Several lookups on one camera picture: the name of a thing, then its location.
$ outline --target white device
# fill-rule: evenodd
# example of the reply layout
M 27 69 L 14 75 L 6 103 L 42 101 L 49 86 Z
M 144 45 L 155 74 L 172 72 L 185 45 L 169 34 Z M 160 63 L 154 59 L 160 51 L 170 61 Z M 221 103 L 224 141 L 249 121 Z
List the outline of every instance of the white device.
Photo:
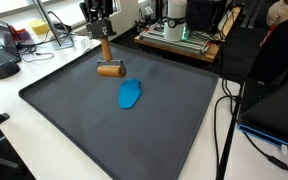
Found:
M 164 38 L 180 41 L 186 25 L 187 0 L 168 0 L 167 21 L 164 23 Z

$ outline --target person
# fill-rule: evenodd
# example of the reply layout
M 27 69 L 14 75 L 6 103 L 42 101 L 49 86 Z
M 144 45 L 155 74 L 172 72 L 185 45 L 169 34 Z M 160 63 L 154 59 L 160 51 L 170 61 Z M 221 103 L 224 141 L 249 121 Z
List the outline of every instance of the person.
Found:
M 267 13 L 270 31 L 260 45 L 248 77 L 271 83 L 285 71 L 288 81 L 288 0 L 274 3 Z

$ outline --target blue object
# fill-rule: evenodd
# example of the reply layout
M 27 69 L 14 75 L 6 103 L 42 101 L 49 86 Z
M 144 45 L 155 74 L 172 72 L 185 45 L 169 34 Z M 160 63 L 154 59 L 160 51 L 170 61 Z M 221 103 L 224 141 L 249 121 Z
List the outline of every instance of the blue object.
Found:
M 141 82 L 137 79 L 128 79 L 121 84 L 118 104 L 123 109 L 133 107 L 142 94 Z

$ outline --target black mat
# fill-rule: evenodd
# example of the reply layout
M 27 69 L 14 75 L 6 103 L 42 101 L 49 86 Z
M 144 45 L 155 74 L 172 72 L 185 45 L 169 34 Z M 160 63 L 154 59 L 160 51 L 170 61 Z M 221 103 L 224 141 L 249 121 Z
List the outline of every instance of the black mat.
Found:
M 124 60 L 123 79 L 97 75 L 97 47 L 19 94 L 113 179 L 177 179 L 218 76 L 114 44 L 111 50 Z M 141 81 L 143 94 L 121 109 L 119 87 L 129 78 Z

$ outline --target computer mouse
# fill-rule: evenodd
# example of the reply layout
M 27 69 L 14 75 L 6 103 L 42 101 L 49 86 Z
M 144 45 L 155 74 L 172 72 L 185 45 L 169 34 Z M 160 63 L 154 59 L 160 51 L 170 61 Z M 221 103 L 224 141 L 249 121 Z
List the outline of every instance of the computer mouse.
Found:
M 0 65 L 0 79 L 13 76 L 20 71 L 20 67 L 14 62 L 7 62 Z

